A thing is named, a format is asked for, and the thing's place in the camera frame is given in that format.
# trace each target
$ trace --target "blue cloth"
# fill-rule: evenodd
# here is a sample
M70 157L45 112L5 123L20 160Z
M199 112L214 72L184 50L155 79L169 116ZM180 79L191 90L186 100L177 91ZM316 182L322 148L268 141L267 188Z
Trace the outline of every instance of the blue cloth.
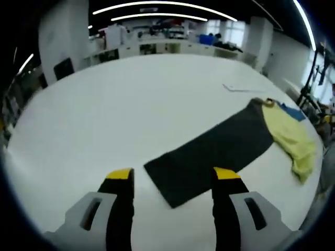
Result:
M277 104L282 108L288 115L290 115L292 118L300 121L303 121L306 119L304 113L301 110L297 110L291 107L287 107L284 103L280 104L277 102Z

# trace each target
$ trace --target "ceiling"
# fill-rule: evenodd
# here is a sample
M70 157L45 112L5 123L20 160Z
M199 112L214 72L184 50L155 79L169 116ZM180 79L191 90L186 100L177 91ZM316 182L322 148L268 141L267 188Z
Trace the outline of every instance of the ceiling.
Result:
M90 0L89 22L94 26L90 32L96 32L97 29L104 28L112 22L112 17L120 17L124 15L138 14L142 6L123 7L110 10L101 14L92 15L92 12L105 7L135 2L125 0ZM263 16L268 18L276 28L280 29L272 18L262 10L252 0L235 0L235 1L215 1L215 0L177 0L183 3L190 3L217 10L232 16L238 20L243 20L246 23L250 22L251 16ZM309 36L304 25L304 22L295 7L293 0L255 0L263 8L265 8L273 18L282 26L283 33L296 39L297 41L310 46ZM315 40L323 41L327 35L332 44L335 44L335 35L332 32L332 23L329 21L332 16L331 10L324 8L327 0L300 0L301 5L308 13ZM40 64L38 52L38 24L40 17L58 0L26 0L26 1L11 1L11 9L15 9L15 17L7 20L8 25L5 26L5 32L8 35L6 42L8 43L5 50L5 58L8 62L9 70L5 73L5 81L2 83L1 89L8 86L18 69L24 61L34 53L32 62L35 65ZM220 16L199 9L173 5L152 5L157 7L158 12L177 13L184 15L192 15L207 19L219 19ZM13 56L15 48L17 49L16 61L13 65Z

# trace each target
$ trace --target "yellow shirt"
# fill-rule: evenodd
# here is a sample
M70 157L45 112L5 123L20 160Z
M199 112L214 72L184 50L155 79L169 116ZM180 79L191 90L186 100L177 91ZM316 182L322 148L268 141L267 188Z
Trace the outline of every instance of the yellow shirt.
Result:
M267 101L262 105L262 110L274 141L292 157L292 171L298 175L301 183L304 183L314 166L314 141L308 138L304 126L283 111L277 103Z

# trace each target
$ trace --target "window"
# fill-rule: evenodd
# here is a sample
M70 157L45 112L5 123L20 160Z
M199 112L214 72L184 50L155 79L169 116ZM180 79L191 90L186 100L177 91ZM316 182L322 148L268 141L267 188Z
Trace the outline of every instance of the window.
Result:
M242 47L244 30L245 22L233 22L228 20L226 22L224 42L231 42L236 44L237 47Z
M305 67L305 72L301 80L302 85L305 85L308 80L308 76L309 76L310 70L313 65L314 55L315 55L315 52L311 50L309 53L309 58L308 58L306 67ZM325 63L324 57L321 54L318 54L316 58L314 74L316 73L316 68L318 66L319 66L319 71L320 72L322 71L324 63ZM320 78L321 78L321 74L318 73L316 76L315 82L313 84L311 93L322 104L328 105L330 102L330 99L332 98L332 83L335 82L335 69L332 66L328 67L326 71L326 75L325 75L325 80L323 81L322 85L318 85Z
M212 33L213 35L220 33L220 20L209 20L207 22L206 34Z

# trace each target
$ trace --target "round table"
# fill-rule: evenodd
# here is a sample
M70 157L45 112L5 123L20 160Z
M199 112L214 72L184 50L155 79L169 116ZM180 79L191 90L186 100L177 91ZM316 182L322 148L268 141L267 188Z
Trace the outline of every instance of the round table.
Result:
M238 61L166 54L85 69L39 92L27 106L6 154L9 180L37 229L55 231L67 209L96 191L108 173L133 167L133 250L215 250L211 192L171 209L143 165L226 120L254 97L297 108L271 81ZM291 230L309 210L322 163L322 142L308 120L302 124L317 145L314 171L304 185L275 143L239 172L250 191L281 211Z

